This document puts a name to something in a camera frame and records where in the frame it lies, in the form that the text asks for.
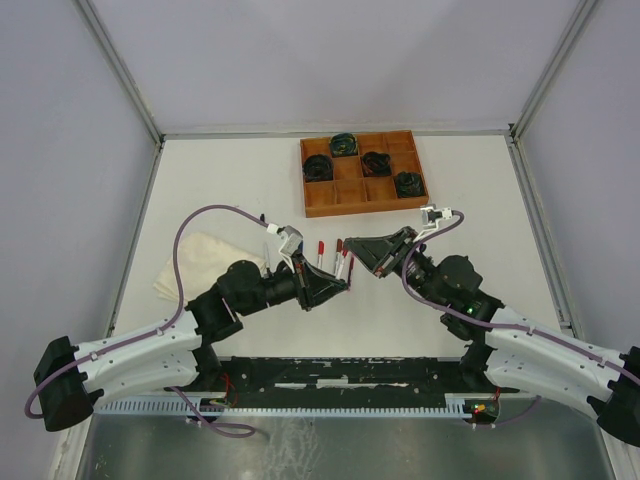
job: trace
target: gray wall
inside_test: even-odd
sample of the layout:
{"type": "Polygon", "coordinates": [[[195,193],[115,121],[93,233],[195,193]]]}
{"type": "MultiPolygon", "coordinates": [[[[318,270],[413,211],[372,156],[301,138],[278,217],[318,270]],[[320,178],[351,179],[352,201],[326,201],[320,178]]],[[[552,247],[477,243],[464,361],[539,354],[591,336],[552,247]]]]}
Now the gray wall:
{"type": "Polygon", "coordinates": [[[640,344],[640,2],[602,2],[524,138],[589,340],[640,344]]]}
{"type": "Polygon", "coordinates": [[[506,128],[578,4],[94,2],[167,133],[506,128]]]}
{"type": "Polygon", "coordinates": [[[0,477],[35,480],[57,436],[22,414],[33,369],[105,328],[154,146],[72,2],[2,2],[0,65],[0,477]]]}

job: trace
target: white platform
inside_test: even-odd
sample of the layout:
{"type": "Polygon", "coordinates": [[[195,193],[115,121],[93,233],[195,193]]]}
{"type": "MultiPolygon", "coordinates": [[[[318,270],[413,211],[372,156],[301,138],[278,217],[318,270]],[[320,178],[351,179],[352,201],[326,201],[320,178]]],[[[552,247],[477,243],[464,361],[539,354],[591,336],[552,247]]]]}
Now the white platform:
{"type": "MultiPolygon", "coordinates": [[[[523,315],[558,328],[556,314],[502,136],[417,136],[432,201],[462,210],[467,220],[434,240],[436,262],[469,255],[484,276],[483,290],[523,315]]],[[[267,221],[290,224],[305,236],[315,262],[318,240],[387,235],[420,226],[417,210],[307,219],[299,138],[170,140],[166,143],[118,315],[115,334],[166,318],[175,306],[152,283],[171,253],[182,220],[212,203],[240,206],[267,221]]],[[[189,231],[205,231],[253,253],[275,238],[231,212],[210,212],[189,231]]],[[[219,355],[456,357],[463,343],[439,313],[410,299],[399,278],[377,280],[359,265],[351,292],[303,312],[294,301],[243,320],[245,329],[215,345],[219,355]]]]}

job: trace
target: white towel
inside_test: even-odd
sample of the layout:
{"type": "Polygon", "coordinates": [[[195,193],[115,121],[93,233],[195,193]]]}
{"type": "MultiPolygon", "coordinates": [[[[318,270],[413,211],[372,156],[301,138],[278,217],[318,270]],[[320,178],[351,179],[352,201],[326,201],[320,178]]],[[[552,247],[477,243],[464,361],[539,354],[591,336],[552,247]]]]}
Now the white towel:
{"type": "MultiPolygon", "coordinates": [[[[193,233],[178,244],[178,268],[184,286],[185,305],[206,292],[238,260],[254,262],[264,273],[264,259],[256,257],[224,240],[206,233],[193,233]]],[[[153,283],[161,298],[178,301],[178,284],[173,272],[173,260],[169,258],[153,283]]]]}

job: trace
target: wooden tray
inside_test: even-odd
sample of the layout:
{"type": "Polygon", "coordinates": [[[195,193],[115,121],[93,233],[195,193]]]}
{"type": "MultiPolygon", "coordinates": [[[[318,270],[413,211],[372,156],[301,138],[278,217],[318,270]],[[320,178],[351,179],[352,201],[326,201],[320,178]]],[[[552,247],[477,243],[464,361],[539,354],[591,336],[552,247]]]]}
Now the wooden tray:
{"type": "Polygon", "coordinates": [[[429,192],[410,131],[362,133],[355,135],[358,156],[331,156],[331,137],[300,140],[302,164],[311,155],[324,154],[333,161],[333,181],[305,182],[304,206],[307,217],[328,217],[352,213],[388,212],[417,208],[429,203],[429,192]],[[391,156],[391,176],[365,177],[361,158],[367,152],[391,156]],[[393,178],[400,172],[419,173],[424,197],[398,198],[393,178]]]}

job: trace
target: red marker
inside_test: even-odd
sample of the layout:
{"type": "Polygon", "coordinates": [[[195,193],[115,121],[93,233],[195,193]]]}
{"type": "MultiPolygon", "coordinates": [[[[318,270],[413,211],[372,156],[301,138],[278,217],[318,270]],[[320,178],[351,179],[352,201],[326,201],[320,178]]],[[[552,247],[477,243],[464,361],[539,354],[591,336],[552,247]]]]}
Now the red marker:
{"type": "Polygon", "coordinates": [[[338,267],[340,267],[340,256],[342,255],[342,240],[336,242],[336,262],[333,264],[333,274],[338,276],[338,267]]]}
{"type": "Polygon", "coordinates": [[[322,255],[324,254],[324,242],[318,242],[318,268],[322,269],[322,255]]]}
{"type": "Polygon", "coordinates": [[[342,250],[342,256],[340,257],[340,260],[338,262],[338,273],[336,273],[336,278],[340,278],[342,276],[342,270],[344,269],[344,262],[345,259],[347,258],[347,250],[342,250]]]}
{"type": "Polygon", "coordinates": [[[349,272],[347,273],[347,290],[351,290],[351,275],[353,274],[353,266],[355,265],[356,257],[351,254],[351,261],[349,262],[349,272]]]}

